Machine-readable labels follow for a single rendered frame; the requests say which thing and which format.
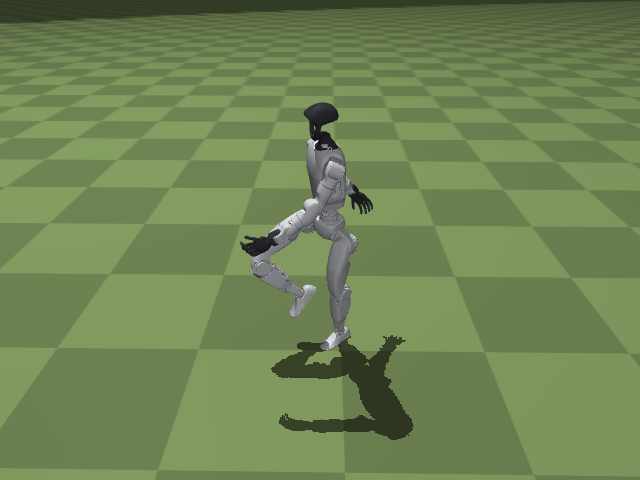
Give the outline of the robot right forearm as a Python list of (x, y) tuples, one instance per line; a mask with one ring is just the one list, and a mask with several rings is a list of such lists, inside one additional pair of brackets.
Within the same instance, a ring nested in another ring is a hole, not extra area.
[(346, 177), (346, 194), (347, 195), (352, 195), (352, 194), (356, 193), (352, 188), (353, 184), (354, 183), (352, 183), (351, 180)]

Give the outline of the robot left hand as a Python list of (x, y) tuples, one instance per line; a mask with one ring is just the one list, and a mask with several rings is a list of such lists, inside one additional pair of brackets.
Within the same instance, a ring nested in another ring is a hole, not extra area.
[(272, 238), (279, 234), (280, 234), (280, 230), (277, 229), (268, 233), (268, 237), (255, 238), (255, 237), (244, 236), (245, 239), (254, 240), (254, 241), (247, 244), (240, 242), (240, 245), (242, 246), (242, 249), (245, 250), (246, 253), (250, 254), (252, 257), (255, 257), (260, 255), (261, 253), (266, 252), (271, 247), (271, 245), (273, 246), (278, 245), (275, 243), (275, 241)]

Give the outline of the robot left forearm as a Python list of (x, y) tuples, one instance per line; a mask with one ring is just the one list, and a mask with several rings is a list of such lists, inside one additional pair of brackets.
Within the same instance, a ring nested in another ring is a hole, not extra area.
[[(308, 226), (311, 224), (320, 214), (321, 208), (317, 204), (311, 205), (306, 212), (299, 211), (296, 216), (290, 219), (288, 222), (282, 224), (280, 228), (280, 234), (273, 237), (272, 239), (276, 244), (282, 244), (288, 238), (291, 238), (304, 226)], [(277, 229), (276, 229), (277, 230)]]

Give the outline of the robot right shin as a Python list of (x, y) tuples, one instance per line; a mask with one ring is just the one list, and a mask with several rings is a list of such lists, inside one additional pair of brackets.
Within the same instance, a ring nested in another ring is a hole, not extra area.
[[(272, 261), (271, 261), (272, 262)], [(304, 296), (304, 292), (301, 291), (298, 286), (296, 286), (290, 279), (289, 275), (282, 271), (275, 263), (272, 262), (272, 269), (267, 275), (257, 275), (255, 272), (250, 270), (250, 273), (266, 282), (267, 284), (282, 290), (290, 295), (296, 296), (299, 300), (302, 296)], [(292, 292), (292, 293), (291, 293)], [(294, 294), (293, 294), (294, 293)], [(302, 294), (303, 293), (303, 294)], [(302, 294), (302, 295), (301, 295)], [(298, 296), (300, 295), (300, 296)]]

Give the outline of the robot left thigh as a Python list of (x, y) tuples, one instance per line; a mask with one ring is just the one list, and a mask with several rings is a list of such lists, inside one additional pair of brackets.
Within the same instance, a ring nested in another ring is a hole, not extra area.
[(350, 287), (345, 283), (349, 272), (349, 256), (358, 247), (357, 238), (344, 228), (337, 230), (327, 263), (327, 284), (330, 294), (340, 300), (343, 290)]

